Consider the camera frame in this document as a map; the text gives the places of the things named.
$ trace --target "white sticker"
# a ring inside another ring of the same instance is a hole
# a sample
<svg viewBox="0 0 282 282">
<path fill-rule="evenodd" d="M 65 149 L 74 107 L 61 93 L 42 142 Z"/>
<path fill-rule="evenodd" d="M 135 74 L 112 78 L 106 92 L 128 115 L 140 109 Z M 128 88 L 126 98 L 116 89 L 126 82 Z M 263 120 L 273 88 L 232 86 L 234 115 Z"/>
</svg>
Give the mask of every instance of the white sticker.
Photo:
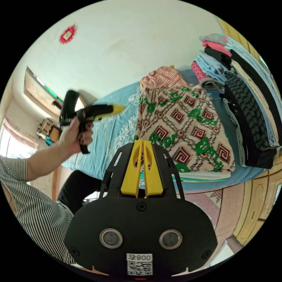
<svg viewBox="0 0 282 282">
<path fill-rule="evenodd" d="M 128 275 L 153 275 L 153 254 L 126 254 Z"/>
</svg>

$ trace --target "white wall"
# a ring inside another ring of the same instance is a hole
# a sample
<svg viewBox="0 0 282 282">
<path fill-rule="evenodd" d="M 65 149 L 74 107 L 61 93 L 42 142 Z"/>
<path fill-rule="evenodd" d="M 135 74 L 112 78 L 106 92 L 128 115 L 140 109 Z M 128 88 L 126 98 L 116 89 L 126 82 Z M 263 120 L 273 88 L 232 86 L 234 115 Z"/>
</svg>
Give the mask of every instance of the white wall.
<svg viewBox="0 0 282 282">
<path fill-rule="evenodd" d="M 59 36 L 78 30 L 65 45 Z M 100 98 L 134 83 L 150 71 L 173 64 L 190 68 L 203 49 L 199 36 L 222 32 L 216 17 L 178 0 L 107 0 L 89 5 L 49 28 L 15 69 L 14 95 L 33 115 L 38 107 L 23 96 L 28 66 L 62 99 L 69 88 Z"/>
</svg>

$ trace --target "black fabric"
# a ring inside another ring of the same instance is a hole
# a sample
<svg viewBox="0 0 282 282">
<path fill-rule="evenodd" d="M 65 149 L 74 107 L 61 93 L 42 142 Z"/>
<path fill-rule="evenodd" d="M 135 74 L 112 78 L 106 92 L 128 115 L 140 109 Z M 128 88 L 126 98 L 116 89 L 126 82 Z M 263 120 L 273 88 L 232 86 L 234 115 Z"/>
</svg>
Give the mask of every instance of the black fabric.
<svg viewBox="0 0 282 282">
<path fill-rule="evenodd" d="M 102 180 L 76 170 L 64 183 L 57 201 L 66 205 L 75 214 L 82 207 L 82 202 L 87 196 L 100 192 L 101 185 Z"/>
<path fill-rule="evenodd" d="M 220 94 L 221 98 L 226 98 L 229 101 L 229 109 L 235 115 L 243 136 L 243 146 L 245 151 L 245 165 L 249 167 L 259 167 L 271 169 L 274 162 L 274 156 L 277 153 L 276 149 L 259 150 L 256 148 L 255 142 L 250 134 L 251 130 L 246 120 L 246 117 L 238 105 L 232 91 L 225 85 L 225 93 Z"/>
<path fill-rule="evenodd" d="M 210 56 L 212 56 L 213 58 L 215 58 L 216 60 L 218 60 L 223 66 L 225 66 L 228 70 L 231 70 L 231 58 L 222 53 L 222 52 L 219 52 L 217 50 L 214 50 L 210 47 L 206 47 L 204 52 Z"/>
<path fill-rule="evenodd" d="M 256 147 L 260 150 L 271 149 L 264 116 L 248 86 L 235 73 L 225 72 L 224 74 L 226 84 L 248 122 Z"/>
<path fill-rule="evenodd" d="M 249 63 L 242 59 L 241 56 L 238 55 L 235 51 L 231 50 L 230 52 L 232 54 L 232 60 L 236 61 L 242 67 L 244 72 L 253 80 L 253 82 L 256 84 L 256 86 L 258 86 L 261 93 L 265 97 L 277 127 L 279 144 L 282 145 L 282 121 L 280 119 L 276 102 L 272 97 L 269 88 L 267 87 L 263 79 L 260 77 L 260 75 L 254 70 L 254 68 Z"/>
</svg>

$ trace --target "black pants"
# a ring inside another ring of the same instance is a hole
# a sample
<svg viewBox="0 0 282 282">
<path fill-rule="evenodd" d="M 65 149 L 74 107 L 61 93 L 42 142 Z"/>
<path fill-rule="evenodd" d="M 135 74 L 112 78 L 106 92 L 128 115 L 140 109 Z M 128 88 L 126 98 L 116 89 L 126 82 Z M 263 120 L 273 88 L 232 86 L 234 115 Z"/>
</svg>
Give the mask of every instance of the black pants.
<svg viewBox="0 0 282 282">
<path fill-rule="evenodd" d="M 94 192 L 100 192 L 101 185 L 102 180 L 76 170 L 64 183 L 57 201 L 66 205 L 75 214 L 82 207 L 82 201 L 87 196 Z"/>
</svg>

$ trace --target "light blue cloth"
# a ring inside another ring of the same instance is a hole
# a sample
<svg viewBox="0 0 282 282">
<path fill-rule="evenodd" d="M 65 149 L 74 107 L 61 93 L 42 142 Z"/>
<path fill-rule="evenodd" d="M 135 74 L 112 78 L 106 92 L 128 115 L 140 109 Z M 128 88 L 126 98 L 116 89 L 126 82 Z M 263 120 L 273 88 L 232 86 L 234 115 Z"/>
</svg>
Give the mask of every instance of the light blue cloth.
<svg viewBox="0 0 282 282">
<path fill-rule="evenodd" d="M 191 69 L 180 71 L 186 82 L 197 85 L 198 80 Z M 105 170 L 107 169 L 111 159 L 117 149 L 129 142 L 133 142 L 135 129 L 137 124 L 137 111 L 139 105 L 139 89 L 140 84 L 136 82 L 122 89 L 116 90 L 111 94 L 99 99 L 96 104 L 117 103 L 126 106 L 126 109 L 117 116 L 104 118 L 101 121 L 94 122 L 93 142 L 88 146 L 89 154 L 74 154 L 62 165 L 71 170 L 80 170 L 92 177 L 103 179 Z M 239 159 L 239 151 L 236 139 L 236 126 L 227 114 L 224 105 L 219 98 L 219 91 L 212 91 L 212 100 L 215 109 L 225 128 L 225 132 L 229 137 L 235 157 L 235 171 L 231 173 L 231 177 L 221 182 L 206 183 L 182 183 L 183 190 L 199 191 L 222 188 L 235 185 L 244 181 L 253 179 L 264 172 L 261 168 L 241 167 Z"/>
<path fill-rule="evenodd" d="M 202 71 L 206 74 L 211 76 L 212 78 L 216 79 L 219 83 L 221 83 L 222 85 L 225 84 L 226 78 L 224 75 L 220 75 L 217 70 L 209 65 L 200 55 L 197 56 L 196 59 L 194 59 L 194 61 L 197 62 L 197 64 L 199 65 L 199 67 L 202 69 Z"/>
<path fill-rule="evenodd" d="M 224 72 L 228 71 L 228 69 L 224 65 L 222 65 L 218 60 L 208 55 L 207 53 L 200 51 L 199 56 L 202 57 L 207 64 L 214 67 L 219 75 L 224 75 Z"/>
<path fill-rule="evenodd" d="M 273 99 L 276 102 L 277 109 L 282 120 L 282 101 L 280 95 L 270 77 L 270 75 L 266 72 L 266 70 L 262 67 L 262 65 L 237 41 L 232 39 L 231 37 L 226 37 L 229 43 L 225 46 L 225 49 L 230 51 L 235 51 L 242 59 L 244 59 L 247 63 L 249 63 L 253 69 L 259 74 L 259 76 L 263 79 L 266 86 L 269 88 Z"/>
<path fill-rule="evenodd" d="M 236 71 L 234 71 L 236 73 L 236 75 L 242 80 L 244 81 L 244 83 L 247 85 L 247 87 L 249 88 L 250 92 L 253 94 L 256 102 L 258 103 L 258 106 L 262 112 L 262 115 L 264 117 L 264 121 L 266 124 L 266 130 L 267 130 L 267 136 L 268 136 L 268 140 L 269 140 L 269 144 L 271 147 L 277 147 L 279 146 L 279 143 L 276 141 L 275 136 L 274 136 L 274 131 L 272 128 L 272 125 L 270 123 L 270 120 L 265 112 L 265 109 L 262 105 L 262 103 L 260 102 L 259 98 L 257 97 L 256 93 L 254 92 L 254 90 L 252 89 L 252 87 L 248 84 L 248 82 L 244 79 L 244 77 L 242 77 L 240 74 L 238 74 Z"/>
</svg>

